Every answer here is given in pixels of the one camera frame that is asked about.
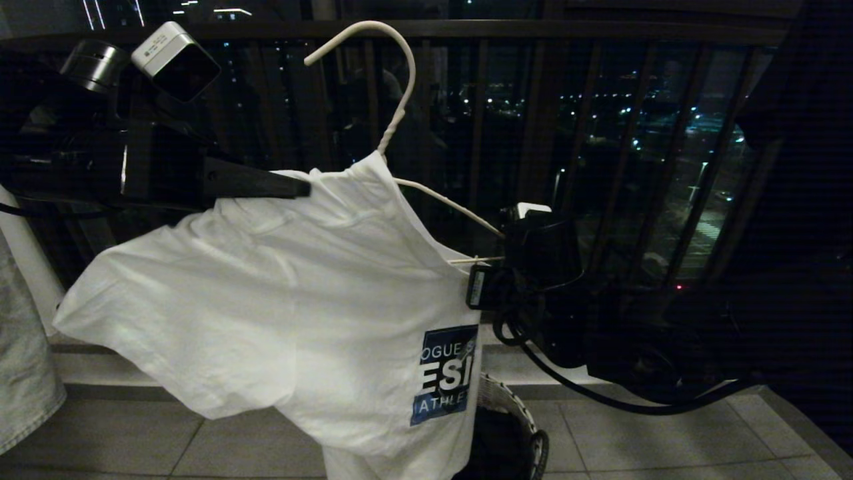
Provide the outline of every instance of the camera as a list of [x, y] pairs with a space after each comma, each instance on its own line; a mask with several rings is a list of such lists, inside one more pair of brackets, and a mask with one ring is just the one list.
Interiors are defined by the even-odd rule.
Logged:
[[222, 71], [174, 21], [167, 21], [131, 54], [151, 82], [181, 102], [196, 98]]

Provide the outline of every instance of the printed logo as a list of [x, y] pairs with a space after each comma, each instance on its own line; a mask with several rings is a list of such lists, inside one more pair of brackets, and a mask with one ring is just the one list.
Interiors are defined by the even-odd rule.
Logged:
[[424, 334], [419, 373], [421, 391], [412, 404], [411, 425], [464, 412], [477, 348], [477, 325]]

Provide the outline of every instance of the tiled floor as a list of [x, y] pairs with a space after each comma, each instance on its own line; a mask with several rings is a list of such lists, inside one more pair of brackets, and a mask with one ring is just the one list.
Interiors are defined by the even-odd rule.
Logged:
[[[528, 401], [546, 480], [838, 480], [757, 395], [675, 417]], [[0, 480], [322, 478], [320, 448], [272, 410], [204, 420], [166, 401], [71, 400], [0, 456]]]

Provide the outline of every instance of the white hanger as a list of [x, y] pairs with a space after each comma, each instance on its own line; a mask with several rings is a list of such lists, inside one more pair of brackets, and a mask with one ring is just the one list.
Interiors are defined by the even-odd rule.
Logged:
[[[382, 134], [382, 139], [379, 142], [379, 146], [376, 147], [376, 151], [378, 151], [380, 153], [380, 155], [382, 156], [382, 160], [384, 160], [385, 163], [388, 163], [388, 159], [385, 158], [385, 149], [388, 146], [388, 142], [391, 140], [391, 137], [394, 135], [394, 132], [397, 131], [397, 125], [400, 124], [400, 120], [402, 120], [403, 117], [406, 115], [406, 110], [405, 110], [406, 103], [409, 101], [409, 97], [411, 97], [412, 91], [415, 89], [415, 75], [416, 75], [415, 56], [412, 54], [412, 49], [409, 47], [409, 44], [406, 43], [406, 39], [403, 38], [403, 35], [400, 35], [400, 32], [398, 32], [397, 30], [394, 30], [394, 28], [387, 25], [386, 23], [382, 23], [381, 21], [374, 21], [374, 20], [359, 21], [358, 23], [354, 23], [354, 24], [348, 26], [343, 31], [341, 31], [340, 33], [335, 35], [331, 40], [329, 40], [325, 44], [323, 44], [319, 49], [315, 50], [313, 53], [308, 55], [305, 58], [305, 65], [308, 67], [311, 66], [312, 64], [314, 64], [314, 62], [316, 62], [317, 60], [320, 60], [324, 55], [326, 55], [333, 48], [340, 45], [341, 42], [343, 42], [344, 40], [348, 39], [352, 35], [355, 35], [356, 33], [361, 32], [363, 30], [381, 30], [382, 32], [385, 32], [388, 35], [390, 35], [391, 38], [396, 40], [397, 43], [400, 45], [400, 47], [403, 49], [403, 53], [406, 54], [406, 61], [409, 63], [409, 83], [406, 85], [406, 91], [403, 93], [403, 96], [400, 98], [400, 103], [397, 105], [397, 110], [394, 111], [394, 115], [391, 118], [391, 123], [388, 124], [388, 127], [385, 129], [385, 133]], [[462, 205], [460, 205], [456, 202], [453, 202], [452, 200], [450, 200], [446, 196], [443, 196], [443, 195], [437, 193], [435, 190], [432, 190], [432, 189], [430, 189], [430, 188], [428, 188], [422, 184], [412, 182], [409, 180], [394, 179], [394, 181], [400, 185], [406, 185], [408, 187], [416, 188], [417, 190], [420, 190], [420, 191], [426, 193], [427, 195], [439, 200], [440, 202], [442, 202], [446, 205], [449, 205], [456, 210], [459, 210], [460, 212], [465, 214], [468, 218], [479, 223], [480, 225], [482, 225], [483, 227], [485, 227], [486, 229], [488, 229], [489, 231], [491, 231], [495, 235], [497, 235], [501, 238], [504, 237], [504, 235], [499, 230], [497, 230], [494, 226], [490, 225], [489, 222], [481, 219], [479, 216], [477, 216], [471, 210], [468, 210], [467, 208], [464, 208]]]

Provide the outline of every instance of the black cable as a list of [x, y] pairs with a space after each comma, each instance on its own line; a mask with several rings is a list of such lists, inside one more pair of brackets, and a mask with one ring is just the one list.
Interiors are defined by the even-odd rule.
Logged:
[[[513, 281], [507, 282], [502, 280], [502, 276], [512, 274]], [[564, 285], [573, 284], [577, 280], [572, 280], [571, 282], [567, 282]], [[537, 289], [535, 285], [529, 284], [524, 276], [517, 269], [508, 269], [506, 272], [500, 272], [495, 278], [495, 282], [501, 282], [502, 289], [500, 290], [501, 298], [503, 299], [503, 304], [498, 310], [498, 314], [494, 320], [492, 325], [492, 329], [495, 332], [495, 337], [498, 340], [503, 342], [509, 346], [518, 346], [524, 350], [525, 354], [531, 359], [531, 361], [536, 364], [543, 372], [547, 373], [551, 378], [560, 382], [564, 386], [578, 392], [581, 395], [584, 395], [592, 400], [598, 401], [599, 403], [603, 403], [609, 407], [617, 408], [619, 410], [623, 410], [625, 412], [630, 413], [639, 413], [642, 415], [676, 415], [678, 413], [685, 413], [696, 410], [698, 408], [706, 407], [715, 401], [720, 401], [723, 398], [732, 395], [735, 392], [739, 392], [743, 389], [747, 389], [756, 383], [749, 379], [741, 379], [736, 380], [732, 383], [724, 385], [718, 389], [714, 389], [711, 392], [708, 392], [704, 395], [693, 398], [692, 400], [685, 401], [683, 403], [676, 403], [672, 405], [663, 405], [661, 407], [647, 407], [643, 405], [635, 405], [633, 403], [626, 403], [623, 401], [614, 400], [608, 396], [604, 396], [594, 391], [584, 388], [568, 378], [563, 377], [559, 373], [555, 372], [551, 367], [545, 364], [539, 357], [534, 354], [530, 348], [527, 346], [527, 343], [530, 341], [530, 332], [525, 332], [525, 329], [522, 328], [522, 324], [519, 322], [519, 315], [534, 315], [538, 321], [532, 322], [532, 324], [537, 324], [541, 321], [542, 316], [545, 312], [545, 299], [543, 293], [547, 290]], [[535, 312], [531, 312], [531, 306], [535, 308]], [[503, 326], [506, 325], [509, 329], [511, 337], [505, 336], [503, 334]]]
[[95, 220], [102, 219], [110, 215], [115, 215], [120, 211], [120, 208], [115, 208], [108, 210], [100, 210], [98, 212], [85, 212], [81, 214], [58, 214], [39, 212], [37, 210], [30, 210], [27, 208], [17, 208], [12, 207], [11, 205], [6, 205], [5, 203], [0, 203], [0, 212], [3, 212], [5, 214], [17, 215], [19, 217], [27, 217], [31, 219]]
[[711, 403], [715, 401], [720, 401], [723, 398], [732, 395], [733, 393], [737, 393], [743, 389], [748, 389], [751, 386], [754, 386], [755, 383], [751, 380], [736, 380], [728, 385], [724, 385], [719, 389], [712, 390], [711, 392], [698, 396], [691, 401], [686, 401], [684, 403], [677, 403], [674, 405], [665, 405], [662, 407], [647, 407], [643, 405], [635, 405], [633, 403], [626, 403], [624, 401], [614, 400], [608, 396], [604, 396], [599, 393], [595, 393], [594, 391], [584, 388], [577, 383], [569, 380], [568, 378], [563, 377], [559, 373], [555, 372], [551, 367], [545, 365], [545, 362], [539, 359], [539, 357], [534, 354], [527, 345], [521, 345], [521, 349], [527, 354], [528, 357], [535, 363], [539, 368], [543, 370], [543, 372], [547, 373], [554, 380], [562, 383], [569, 389], [572, 389], [578, 392], [581, 395], [584, 395], [592, 400], [598, 401], [599, 403], [603, 403], [609, 407], [617, 408], [619, 410], [623, 410], [629, 413], [639, 413], [640, 415], [677, 415], [678, 413], [686, 413], [692, 412], [693, 410], [697, 410], [702, 407], [707, 407]]

